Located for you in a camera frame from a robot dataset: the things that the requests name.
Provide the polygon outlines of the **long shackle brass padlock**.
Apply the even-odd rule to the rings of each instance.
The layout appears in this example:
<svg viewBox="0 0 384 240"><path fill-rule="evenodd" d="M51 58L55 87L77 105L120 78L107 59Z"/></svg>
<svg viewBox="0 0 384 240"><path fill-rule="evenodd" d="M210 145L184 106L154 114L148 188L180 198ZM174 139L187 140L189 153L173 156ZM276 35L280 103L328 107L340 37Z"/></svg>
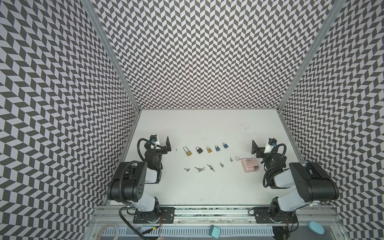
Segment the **long shackle brass padlock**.
<svg viewBox="0 0 384 240"><path fill-rule="evenodd" d="M186 146L183 147L183 150L185 151L187 156L191 156L192 155L192 152Z"/></svg>

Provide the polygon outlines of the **black padlock with keys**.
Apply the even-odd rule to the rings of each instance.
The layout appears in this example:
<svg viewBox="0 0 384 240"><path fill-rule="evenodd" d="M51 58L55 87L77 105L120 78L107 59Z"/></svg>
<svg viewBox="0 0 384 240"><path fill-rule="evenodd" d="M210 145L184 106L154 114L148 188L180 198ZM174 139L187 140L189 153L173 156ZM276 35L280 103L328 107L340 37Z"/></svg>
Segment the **black padlock with keys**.
<svg viewBox="0 0 384 240"><path fill-rule="evenodd" d="M203 152L203 149L201 149L200 147L196 147L196 151L201 154Z"/></svg>

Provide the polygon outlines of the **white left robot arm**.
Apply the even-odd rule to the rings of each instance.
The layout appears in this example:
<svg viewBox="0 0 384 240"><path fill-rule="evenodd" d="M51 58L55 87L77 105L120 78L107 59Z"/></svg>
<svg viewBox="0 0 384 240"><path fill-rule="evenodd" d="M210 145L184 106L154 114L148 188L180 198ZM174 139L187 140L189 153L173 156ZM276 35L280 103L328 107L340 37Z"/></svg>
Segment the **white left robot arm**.
<svg viewBox="0 0 384 240"><path fill-rule="evenodd" d="M145 191L146 185L159 184L162 178L162 157L172 151L169 138L164 146L157 135L140 138L137 143L138 161L122 162L107 188L110 201L135 209L135 224L172 224L175 208L161 207L158 198Z"/></svg>

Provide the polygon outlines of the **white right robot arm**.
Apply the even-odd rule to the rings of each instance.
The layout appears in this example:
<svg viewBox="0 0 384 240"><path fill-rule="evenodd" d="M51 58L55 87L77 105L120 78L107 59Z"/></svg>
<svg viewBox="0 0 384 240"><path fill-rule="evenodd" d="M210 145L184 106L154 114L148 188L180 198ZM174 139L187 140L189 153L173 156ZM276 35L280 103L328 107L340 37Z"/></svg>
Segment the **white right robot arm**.
<svg viewBox="0 0 384 240"><path fill-rule="evenodd" d="M264 188L291 190L273 198L269 207L253 208L258 224L297 224L297 210L313 202L335 201L340 196L337 184L318 163L287 163L286 152L286 144L278 144L274 138L264 148L252 142L252 154L264 166Z"/></svg>

